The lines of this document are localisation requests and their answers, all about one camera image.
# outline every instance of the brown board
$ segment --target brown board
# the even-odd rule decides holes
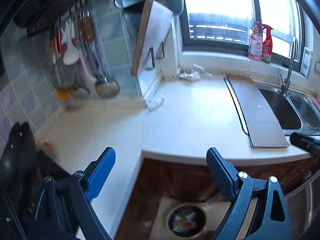
[[[281,126],[250,78],[228,74],[248,127],[252,147],[288,147]]]
[[[146,66],[152,68],[151,52],[157,54],[167,36],[173,12],[162,4],[146,0],[143,6],[136,49],[133,54],[131,75],[137,76]]]

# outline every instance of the stainless steel sink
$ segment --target stainless steel sink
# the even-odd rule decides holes
[[[320,135],[320,112],[305,94],[293,90],[284,94],[279,87],[255,84],[270,105],[285,135],[293,132]]]

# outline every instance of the blue gripper pad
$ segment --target blue gripper pad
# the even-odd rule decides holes
[[[238,191],[238,171],[224,160],[216,148],[207,151],[207,164],[218,184],[221,194],[230,202],[236,199]]]
[[[91,162],[84,170],[85,177],[88,181],[88,188],[85,196],[89,202],[99,195],[115,162],[115,150],[111,147],[107,147],[98,160]]]

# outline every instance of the cabinet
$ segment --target cabinet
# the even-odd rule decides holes
[[[308,158],[281,164],[239,166],[236,169],[256,179],[277,177],[286,195],[301,185],[305,176],[317,167],[316,159]],[[185,202],[223,200],[208,166],[145,159],[115,240],[148,239],[161,197]]]

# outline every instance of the kitchen counter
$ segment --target kitchen counter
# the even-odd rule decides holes
[[[308,158],[294,147],[251,148],[223,76],[211,80],[166,82],[156,97],[165,102],[154,111],[140,99],[126,105],[90,102],[66,110],[51,127],[44,149],[69,173],[83,170],[106,147],[116,151],[116,163],[99,195],[92,201],[102,225],[113,238],[139,173],[143,157],[206,165],[206,152],[216,147],[234,165],[263,165]],[[81,232],[77,237],[84,239]]]

